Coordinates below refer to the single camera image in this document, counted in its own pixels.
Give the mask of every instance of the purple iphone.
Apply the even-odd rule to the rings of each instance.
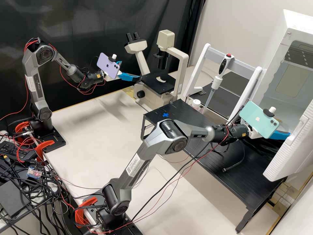
[[[112,79],[116,78],[117,73],[120,70],[120,66],[117,63],[110,61],[109,57],[102,52],[99,55],[97,66],[106,72]]]

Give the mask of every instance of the microscope stage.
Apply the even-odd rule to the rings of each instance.
[[[164,83],[159,82],[156,77],[161,77],[162,80],[166,81]],[[154,90],[159,95],[166,92],[171,92],[174,90],[175,78],[168,75],[167,73],[149,73],[141,77],[141,81]]]

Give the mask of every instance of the white table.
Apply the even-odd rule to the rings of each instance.
[[[45,157],[60,177],[82,187],[102,188],[111,178],[120,176],[142,143],[143,113],[145,110],[123,91],[54,112],[53,125],[67,144]],[[181,152],[175,155],[175,160],[185,157]],[[156,156],[146,177],[132,190],[127,214],[135,215],[175,172],[168,162]],[[65,184],[73,196],[96,191]],[[173,185],[168,187],[160,204],[171,194]],[[76,199],[76,203],[79,205],[82,200]],[[179,180],[174,194],[163,207],[136,225],[143,234],[149,235],[235,234],[235,226],[184,178]]]

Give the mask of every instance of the barcode sticker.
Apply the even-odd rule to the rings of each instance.
[[[127,174],[130,177],[134,177],[142,165],[144,164],[144,160],[141,160],[138,154],[136,153],[135,156],[132,158],[128,166],[126,167]]]
[[[28,77],[28,76],[25,75],[25,78],[26,78],[26,81],[27,81],[28,89],[31,92],[35,92],[36,91],[36,86],[35,86],[33,77]]]

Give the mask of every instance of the white bottle cap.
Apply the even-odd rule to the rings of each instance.
[[[270,111],[271,113],[274,113],[274,112],[276,111],[276,108],[272,106],[272,107],[270,107],[269,111]]]
[[[191,106],[192,106],[193,108],[199,108],[199,107],[200,107],[200,104],[201,104],[201,101],[200,101],[200,100],[193,100]]]

